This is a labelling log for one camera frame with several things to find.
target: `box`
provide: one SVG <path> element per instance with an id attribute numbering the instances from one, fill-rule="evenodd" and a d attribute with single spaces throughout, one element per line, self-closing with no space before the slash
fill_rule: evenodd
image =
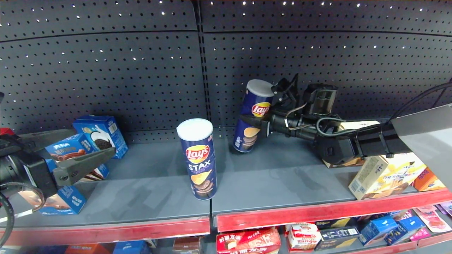
<path id="1" fill-rule="evenodd" d="M 350 191 L 358 200 L 382 198 L 402 193 L 422 171 L 425 164 L 414 154 L 369 157 L 351 184 Z"/>
<path id="2" fill-rule="evenodd" d="M 343 228 L 330 228 L 320 230 L 322 240 L 315 248 L 315 251 L 322 249 L 336 249 L 350 246 L 359 235 L 358 229 L 354 226 Z"/>
<path id="3" fill-rule="evenodd" d="M 397 223 L 391 216 L 385 216 L 371 220 L 367 226 L 361 230 L 359 241 L 364 245 L 378 242 L 397 227 Z"/>
<path id="4" fill-rule="evenodd" d="M 217 235 L 218 254 L 253 253 L 277 254 L 281 239 L 274 228 L 237 231 Z"/>
<path id="5" fill-rule="evenodd" d="M 314 249 L 322 239 L 317 226 L 311 223 L 293 224 L 287 236 L 291 249 Z"/>
<path id="6" fill-rule="evenodd" d="M 64 254 L 111 254 L 101 244 L 69 245 Z"/>
<path id="7" fill-rule="evenodd" d="M 385 241 L 388 245 L 400 243 L 412 237 L 418 230 L 425 227 L 425 224 L 417 216 L 397 221 L 397 227 L 391 231 Z"/>
<path id="8" fill-rule="evenodd" d="M 54 160 L 46 160 L 46 163 L 50 172 L 57 168 Z M 21 191 L 19 195 L 33 207 L 41 204 L 41 199 L 33 191 Z M 85 203 L 85 197 L 75 186 L 64 186 L 55 195 L 48 197 L 44 207 L 38 211 L 43 215 L 78 214 Z"/>
<path id="9" fill-rule="evenodd" d="M 54 246 L 41 246 L 38 247 L 34 254 L 64 254 L 67 249 L 67 245 L 54 245 Z"/>
<path id="10" fill-rule="evenodd" d="M 446 187 L 428 167 L 414 180 L 413 186 L 418 191 L 438 190 Z"/>
<path id="11" fill-rule="evenodd" d="M 319 230 L 329 229 L 329 228 L 340 228 L 345 226 L 356 226 L 357 222 L 355 218 L 344 218 L 328 221 L 316 221 L 314 224 Z"/>
<path id="12" fill-rule="evenodd" d="M 118 242 L 113 254 L 151 254 L 151 248 L 144 240 Z"/>
<path id="13" fill-rule="evenodd" d="M 201 237 L 180 237 L 176 238 L 173 245 L 173 254 L 201 254 Z"/>
<path id="14" fill-rule="evenodd" d="M 95 152 L 94 147 L 88 142 L 85 134 L 77 134 L 63 139 L 51 146 L 46 147 L 52 158 L 56 162 L 73 159 L 85 154 Z M 107 166 L 104 164 L 93 170 L 80 180 L 80 182 L 103 180 L 109 174 Z"/>
<path id="15" fill-rule="evenodd" d="M 82 116 L 73 123 L 73 126 L 78 133 L 86 133 L 96 151 L 115 147 L 116 155 L 114 158 L 120 159 L 129 149 L 114 117 Z"/>
<path id="16" fill-rule="evenodd" d="M 374 124 L 379 124 L 379 122 L 377 122 L 377 121 L 342 122 L 339 125 L 338 131 L 348 130 L 348 129 L 356 130 L 356 129 L 360 129 L 362 127 L 366 127 L 366 126 L 374 125 Z M 326 161 L 323 161 L 323 163 L 329 169 L 332 169 L 332 168 L 343 168 L 343 167 L 360 167 L 360 166 L 362 166 L 364 164 L 364 162 L 365 161 L 362 160 L 361 158 L 353 159 L 353 160 L 351 160 L 349 162 L 346 162 L 344 164 L 341 164 L 341 165 L 333 165 L 333 164 L 330 164 L 330 163 L 328 163 Z"/>

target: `chocolate image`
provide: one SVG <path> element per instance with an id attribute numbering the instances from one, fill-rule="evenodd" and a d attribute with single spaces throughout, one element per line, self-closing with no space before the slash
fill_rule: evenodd
<path id="1" fill-rule="evenodd" d="M 103 140 L 103 139 L 96 139 L 94 140 L 94 143 L 100 150 L 108 149 L 112 147 L 112 144 L 110 142 Z"/>

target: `pegboard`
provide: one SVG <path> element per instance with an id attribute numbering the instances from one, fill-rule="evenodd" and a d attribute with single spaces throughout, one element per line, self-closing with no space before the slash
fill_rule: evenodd
<path id="1" fill-rule="evenodd" d="M 452 35 L 452 4 L 424 1 L 201 1 L 205 32 L 385 31 Z"/>
<path id="2" fill-rule="evenodd" d="M 246 83 L 300 74 L 299 87 L 339 87 L 333 112 L 347 119 L 384 118 L 451 77 L 452 38 L 356 32 L 205 33 L 212 121 L 237 121 Z M 430 108 L 431 94 L 407 111 Z"/>
<path id="3" fill-rule="evenodd" d="M 71 127 L 85 114 L 121 129 L 174 129 L 205 118 L 197 32 L 108 33 L 1 43 L 2 126 Z"/>
<path id="4" fill-rule="evenodd" d="M 81 33 L 197 30 L 193 5 L 187 0 L 4 0 L 0 12 L 0 41 Z"/>

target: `pink snack package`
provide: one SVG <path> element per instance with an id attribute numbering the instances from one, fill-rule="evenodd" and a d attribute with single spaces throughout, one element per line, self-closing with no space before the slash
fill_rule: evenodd
<path id="1" fill-rule="evenodd" d="M 420 209 L 417 208 L 413 208 L 413 210 L 432 232 L 443 233 L 452 230 L 452 228 L 439 217 L 436 211 L 427 212 L 428 209 L 425 208 L 423 209 L 425 212 L 421 212 Z"/>
<path id="2" fill-rule="evenodd" d="M 412 237 L 410 237 L 410 240 L 412 242 L 420 240 L 420 239 L 424 239 L 430 237 L 430 233 L 428 232 L 428 230 L 423 227 L 421 229 L 419 229 L 419 231 L 416 232 L 416 234 L 414 234 Z"/>

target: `lay's stax can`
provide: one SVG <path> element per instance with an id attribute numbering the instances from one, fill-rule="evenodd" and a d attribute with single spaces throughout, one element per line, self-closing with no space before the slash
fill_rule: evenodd
<path id="1" fill-rule="evenodd" d="M 248 81 L 240 114 L 254 115 L 259 118 L 263 117 L 269 110 L 272 102 L 272 86 L 272 84 L 263 80 Z M 258 132 L 258 128 L 239 119 L 235 127 L 234 148 L 243 153 L 251 151 L 251 148 L 257 140 Z"/>
<path id="2" fill-rule="evenodd" d="M 212 123 L 193 118 L 179 124 L 176 130 L 182 143 L 193 194 L 199 200 L 211 199 L 217 192 Z"/>

